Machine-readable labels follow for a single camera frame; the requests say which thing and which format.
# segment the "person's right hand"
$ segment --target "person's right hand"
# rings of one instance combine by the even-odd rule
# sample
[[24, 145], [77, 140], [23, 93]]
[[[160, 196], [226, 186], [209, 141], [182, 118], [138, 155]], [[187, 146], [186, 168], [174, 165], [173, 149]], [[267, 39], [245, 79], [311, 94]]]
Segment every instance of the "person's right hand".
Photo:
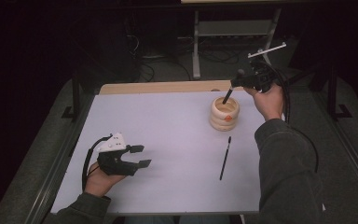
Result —
[[283, 112], [283, 91], [282, 87], [272, 83], [271, 89], [267, 92], [258, 92], [255, 89], [243, 88], [253, 96], [255, 107], [263, 115], [264, 120], [282, 119]]

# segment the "white plastic part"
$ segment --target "white plastic part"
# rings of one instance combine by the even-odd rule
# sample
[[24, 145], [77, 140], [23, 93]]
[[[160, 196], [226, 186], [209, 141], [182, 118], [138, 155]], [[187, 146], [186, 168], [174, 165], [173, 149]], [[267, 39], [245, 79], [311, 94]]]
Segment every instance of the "white plastic part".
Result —
[[106, 152], [106, 151], [119, 151], [126, 149], [127, 145], [124, 142], [123, 134], [116, 133], [110, 137], [106, 142], [104, 142], [100, 147], [96, 148], [97, 152]]

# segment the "black pen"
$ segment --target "black pen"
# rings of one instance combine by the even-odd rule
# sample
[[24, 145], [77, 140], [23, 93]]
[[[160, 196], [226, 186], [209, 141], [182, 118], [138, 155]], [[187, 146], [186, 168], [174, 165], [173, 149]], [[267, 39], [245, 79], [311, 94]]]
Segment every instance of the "black pen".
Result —
[[229, 149], [229, 144], [230, 144], [230, 143], [231, 143], [231, 136], [228, 138], [228, 146], [227, 146], [227, 150], [226, 150], [225, 160], [223, 161], [222, 172], [220, 173], [220, 180], [222, 180], [223, 172], [225, 171], [226, 160], [227, 160], [228, 149]]

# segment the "person's left hand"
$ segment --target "person's left hand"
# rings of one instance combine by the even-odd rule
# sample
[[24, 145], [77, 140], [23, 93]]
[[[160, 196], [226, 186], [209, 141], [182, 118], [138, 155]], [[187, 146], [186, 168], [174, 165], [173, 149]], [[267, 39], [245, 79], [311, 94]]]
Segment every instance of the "person's left hand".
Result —
[[89, 168], [89, 176], [84, 191], [86, 193], [103, 197], [116, 183], [124, 179], [125, 175], [107, 175], [95, 162]]

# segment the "finger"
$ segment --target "finger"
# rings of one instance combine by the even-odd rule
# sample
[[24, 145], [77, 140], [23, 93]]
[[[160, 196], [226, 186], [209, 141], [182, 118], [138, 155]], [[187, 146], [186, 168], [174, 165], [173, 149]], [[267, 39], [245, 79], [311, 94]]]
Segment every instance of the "finger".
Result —
[[255, 96], [255, 94], [258, 93], [258, 91], [255, 90], [255, 89], [253, 89], [253, 88], [246, 88], [246, 87], [244, 87], [243, 89], [244, 89], [246, 92], [248, 92], [248, 94], [251, 95], [251, 96]]

